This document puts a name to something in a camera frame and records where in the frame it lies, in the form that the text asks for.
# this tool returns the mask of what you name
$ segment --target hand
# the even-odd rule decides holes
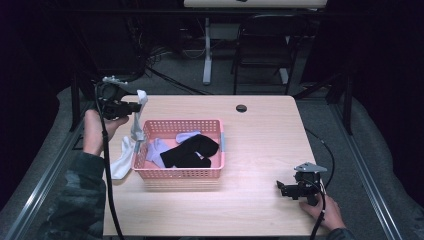
[[[119,126],[128,122],[128,116],[115,120],[105,119],[108,137],[112,139]],[[96,156],[100,156],[103,151],[102,123],[99,113],[95,110],[87,110],[84,117],[84,142],[83,151]]]
[[[318,219],[319,214],[322,211],[322,196],[321,194],[317,195],[318,204],[316,206],[311,206],[306,202],[299,202],[300,208],[305,212],[309,213],[313,218]],[[342,215],[340,213],[340,208],[337,202],[334,201],[328,195],[325,195],[325,214],[324,219],[321,222],[321,225],[328,230],[332,231],[336,228],[346,228],[346,225],[343,222]]]

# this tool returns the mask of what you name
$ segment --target basket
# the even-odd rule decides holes
[[[143,126],[147,141],[133,156],[132,169],[146,179],[218,179],[225,162],[224,129],[220,120],[147,120]],[[217,153],[210,157],[210,168],[159,168],[146,160],[147,146],[160,138],[170,147],[176,147],[178,133],[200,131],[219,144]]]

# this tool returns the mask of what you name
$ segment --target wire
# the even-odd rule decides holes
[[[334,169],[336,168],[336,161],[334,160],[334,155],[333,155],[333,152],[331,151],[331,149],[328,147],[328,145],[324,142],[324,140],[322,140],[320,137],[318,137],[318,135],[316,135],[315,133],[313,133],[311,130],[309,130],[308,128],[306,128],[305,127],[305,130],[307,131],[307,132],[309,132],[310,134],[312,134],[314,137],[316,137],[323,145],[324,145],[324,147],[325,147],[325,149],[327,149],[327,151],[328,151],[328,153],[330,154],[330,157],[331,157],[331,163],[332,163],[332,168],[331,168],[331,174],[330,174],[330,177],[328,178],[328,181],[327,181],[327,183],[325,184],[325,189],[327,189],[328,188],[328,186],[330,185],[330,183],[331,183],[331,180],[333,179],[333,176],[334,176]]]
[[[201,53],[199,53],[199,54],[197,54],[196,56],[190,56],[189,54],[188,54],[188,52],[198,52],[198,51],[201,51]],[[191,58],[191,59],[196,59],[196,58],[199,58],[199,57],[201,57],[204,53],[205,53],[205,51],[206,51],[206,49],[205,48],[203,48],[203,49],[199,49],[199,50],[183,50],[183,53],[184,53],[184,55],[186,55],[186,57],[188,57],[188,58]]]
[[[99,85],[101,82],[96,84],[95,87],[95,95],[96,95],[96,107],[99,112],[100,121],[102,124],[102,136],[103,136],[103,153],[104,153],[104,164],[105,164],[105,172],[106,172],[106,182],[107,182],[107,193],[108,193],[108,199],[109,199],[109,208],[110,212],[112,214],[112,219],[115,224],[116,232],[118,233],[119,239],[123,240],[125,239],[121,227],[119,226],[118,216],[116,215],[116,209],[115,209],[115,203],[113,201],[113,189],[112,189],[112,177],[110,172],[110,157],[109,157],[109,136],[106,130],[105,120],[103,118],[103,110],[100,108],[99,104]]]
[[[158,77],[164,79],[165,81],[167,81],[168,83],[170,83],[174,87],[179,88],[179,89],[181,89],[181,90],[183,90],[183,91],[185,91],[187,93],[190,93],[190,94],[200,94],[200,95],[213,95],[210,92],[199,90],[199,89],[195,89],[195,88],[192,88],[190,86],[187,86],[187,85],[185,85],[185,84],[183,84],[181,82],[178,82],[177,80],[175,80],[175,79],[173,79],[171,77],[168,77],[165,74],[162,74],[162,73],[154,70],[153,68],[151,68],[149,66],[146,66],[146,69],[150,70],[153,74],[155,74]]]
[[[325,215],[325,208],[326,208],[326,202],[325,202],[325,188],[324,186],[320,183],[321,187],[318,187],[315,183],[307,180],[307,179],[303,179],[303,181],[308,182],[309,184],[311,184],[312,186],[314,186],[318,191],[319,194],[321,194],[321,199],[322,199],[322,210],[317,218],[317,221],[315,222],[314,228],[312,229],[312,233],[311,236],[309,237],[310,240],[314,240],[315,236],[317,234],[318,228],[321,225],[322,221],[324,220],[324,215]]]

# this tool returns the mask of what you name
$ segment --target camouflage sleeve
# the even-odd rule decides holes
[[[352,232],[347,228],[337,228],[328,234],[327,240],[355,240]]]
[[[103,239],[103,169],[101,157],[87,153],[76,157],[66,172],[65,188],[38,230],[38,239]]]

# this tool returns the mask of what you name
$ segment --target table surface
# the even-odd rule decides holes
[[[324,8],[327,0],[184,0],[185,7],[206,8]]]
[[[294,99],[290,96],[148,96],[145,120],[220,119],[225,166],[210,185],[154,188],[133,170],[114,180],[114,201],[126,236],[309,235],[314,220],[298,201],[282,197],[276,180],[296,184],[294,167],[315,163]],[[136,96],[124,101],[137,102]],[[236,106],[247,111],[240,113]],[[121,156],[133,118],[110,142],[111,162]],[[104,235],[117,235],[106,206]]]

